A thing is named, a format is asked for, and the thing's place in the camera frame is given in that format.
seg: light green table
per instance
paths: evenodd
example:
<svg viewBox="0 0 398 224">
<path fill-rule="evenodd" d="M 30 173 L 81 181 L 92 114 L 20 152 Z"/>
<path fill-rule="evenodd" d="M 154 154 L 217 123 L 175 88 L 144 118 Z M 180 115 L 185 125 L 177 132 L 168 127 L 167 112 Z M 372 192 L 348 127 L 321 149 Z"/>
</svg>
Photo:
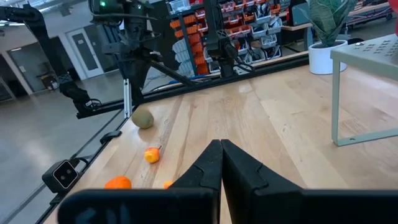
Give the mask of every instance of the light green table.
<svg viewBox="0 0 398 224">
<path fill-rule="evenodd" d="M 331 51 L 333 59 L 333 96 L 331 138 L 338 146 L 398 136 L 398 128 L 338 139 L 340 98 L 340 62 L 398 81 L 398 37 L 395 34 L 339 47 Z"/>
</svg>

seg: gray floor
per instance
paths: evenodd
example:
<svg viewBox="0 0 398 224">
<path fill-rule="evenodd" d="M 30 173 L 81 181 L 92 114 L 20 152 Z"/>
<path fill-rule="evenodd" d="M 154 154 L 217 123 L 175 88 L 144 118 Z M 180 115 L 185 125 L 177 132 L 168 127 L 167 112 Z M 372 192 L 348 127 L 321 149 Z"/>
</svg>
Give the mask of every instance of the gray floor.
<svg viewBox="0 0 398 224">
<path fill-rule="evenodd" d="M 350 31 L 365 40 L 391 34 L 396 19 L 381 19 Z M 302 44 L 295 46 L 303 50 Z M 284 55 L 292 54 L 284 49 Z M 144 92 L 166 84 L 171 79 L 151 70 Z M 123 97 L 122 78 L 118 72 L 85 80 L 81 85 L 92 98 L 101 101 Z M 85 145 L 117 112 L 77 120 L 70 99 L 59 92 L 43 92 L 16 101 L 0 103 L 0 220 L 7 223 L 33 223 L 47 209 L 52 194 L 47 188 L 37 192 L 26 206 L 23 204 L 41 185 L 41 175 L 54 163 L 69 158 Z M 100 147 L 99 138 L 114 130 L 123 120 L 120 113 L 99 133 L 80 156 L 92 155 Z M 10 214 L 18 211 L 10 220 Z"/>
</svg>

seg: white pot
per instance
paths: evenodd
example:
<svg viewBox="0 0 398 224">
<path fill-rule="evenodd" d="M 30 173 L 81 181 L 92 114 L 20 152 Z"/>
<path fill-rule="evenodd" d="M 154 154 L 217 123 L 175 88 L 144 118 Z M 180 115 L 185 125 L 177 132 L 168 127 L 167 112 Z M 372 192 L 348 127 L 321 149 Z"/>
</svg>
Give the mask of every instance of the white pot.
<svg viewBox="0 0 398 224">
<path fill-rule="evenodd" d="M 332 49 L 348 45 L 346 40 L 336 40 L 339 44 L 333 47 L 317 48 L 321 45 L 321 42 L 317 42 L 308 48 L 308 56 L 310 58 L 310 72 L 316 75 L 328 75 L 333 73 L 333 61 L 330 58 L 330 52 Z M 340 63 L 340 71 L 344 71 L 347 65 Z"/>
</svg>

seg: kiwi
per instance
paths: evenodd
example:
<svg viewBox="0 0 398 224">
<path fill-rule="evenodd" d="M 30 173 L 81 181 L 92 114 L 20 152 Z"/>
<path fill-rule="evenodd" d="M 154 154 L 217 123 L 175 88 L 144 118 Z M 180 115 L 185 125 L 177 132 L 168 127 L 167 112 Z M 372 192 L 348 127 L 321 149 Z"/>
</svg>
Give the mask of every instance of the kiwi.
<svg viewBox="0 0 398 224">
<path fill-rule="evenodd" d="M 140 128 L 147 129 L 154 125 L 154 117 L 149 110 L 137 109 L 131 116 L 132 122 Z"/>
</svg>

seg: small orange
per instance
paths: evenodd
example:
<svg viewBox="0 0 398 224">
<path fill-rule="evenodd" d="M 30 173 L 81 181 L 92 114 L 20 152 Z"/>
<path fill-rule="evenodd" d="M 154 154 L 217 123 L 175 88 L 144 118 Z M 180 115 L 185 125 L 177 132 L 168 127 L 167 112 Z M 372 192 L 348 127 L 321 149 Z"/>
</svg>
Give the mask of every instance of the small orange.
<svg viewBox="0 0 398 224">
<path fill-rule="evenodd" d="M 105 184 L 105 189 L 131 189 L 131 181 L 125 176 L 117 176 Z"/>
<path fill-rule="evenodd" d="M 168 181 L 164 182 L 163 188 L 168 189 L 172 184 L 173 184 L 173 181 L 168 180 Z"/>
<path fill-rule="evenodd" d="M 160 152 L 159 148 L 156 147 L 149 147 L 145 150 L 144 158 L 149 163 L 154 163 L 159 161 L 160 159 Z"/>
</svg>

